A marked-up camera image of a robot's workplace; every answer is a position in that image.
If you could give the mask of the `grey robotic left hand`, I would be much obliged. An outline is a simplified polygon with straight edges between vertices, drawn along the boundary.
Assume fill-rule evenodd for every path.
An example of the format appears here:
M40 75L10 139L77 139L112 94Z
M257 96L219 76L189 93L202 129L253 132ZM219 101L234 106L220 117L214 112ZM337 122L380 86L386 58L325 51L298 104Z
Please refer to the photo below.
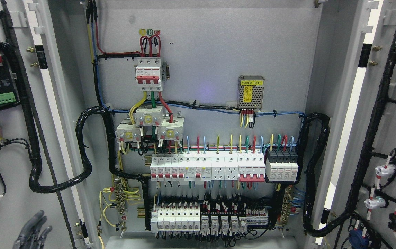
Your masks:
M13 249L43 249L48 234L52 231L52 226L48 226L40 233L41 228L47 221L44 211L38 211L19 233L14 241Z

